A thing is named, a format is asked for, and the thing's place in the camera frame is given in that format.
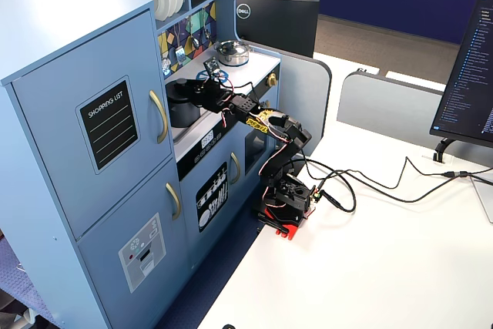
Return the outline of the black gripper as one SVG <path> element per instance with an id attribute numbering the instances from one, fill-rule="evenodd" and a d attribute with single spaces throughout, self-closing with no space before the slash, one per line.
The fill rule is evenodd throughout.
<path id="1" fill-rule="evenodd" d="M 210 112 L 226 108 L 227 102 L 233 97 L 232 89 L 224 88 L 219 82 L 209 82 L 208 79 L 187 79 L 186 86 L 193 90 L 193 104 Z"/>

